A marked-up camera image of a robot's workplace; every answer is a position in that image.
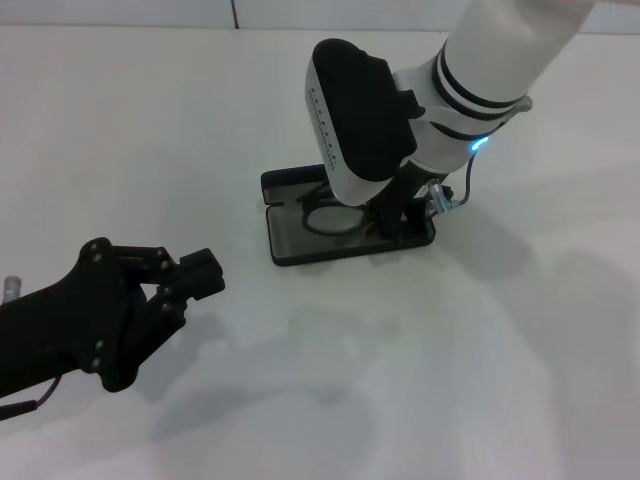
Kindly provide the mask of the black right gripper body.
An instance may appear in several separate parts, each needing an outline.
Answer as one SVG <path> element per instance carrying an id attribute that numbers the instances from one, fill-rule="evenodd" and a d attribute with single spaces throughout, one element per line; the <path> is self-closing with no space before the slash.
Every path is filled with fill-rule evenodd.
<path id="1" fill-rule="evenodd" d="M 434 173 L 417 165 L 404 165 L 389 184 L 369 202 L 369 206 L 379 214 L 401 211 L 402 207 L 435 177 Z"/>

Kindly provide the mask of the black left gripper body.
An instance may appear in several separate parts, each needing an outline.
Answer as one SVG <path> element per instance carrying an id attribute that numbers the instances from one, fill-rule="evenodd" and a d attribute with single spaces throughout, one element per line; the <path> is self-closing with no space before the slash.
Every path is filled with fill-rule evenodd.
<path id="1" fill-rule="evenodd" d="M 1 306 L 1 395 L 74 370 L 107 374 L 145 304 L 116 247 L 89 241 L 57 283 Z"/>

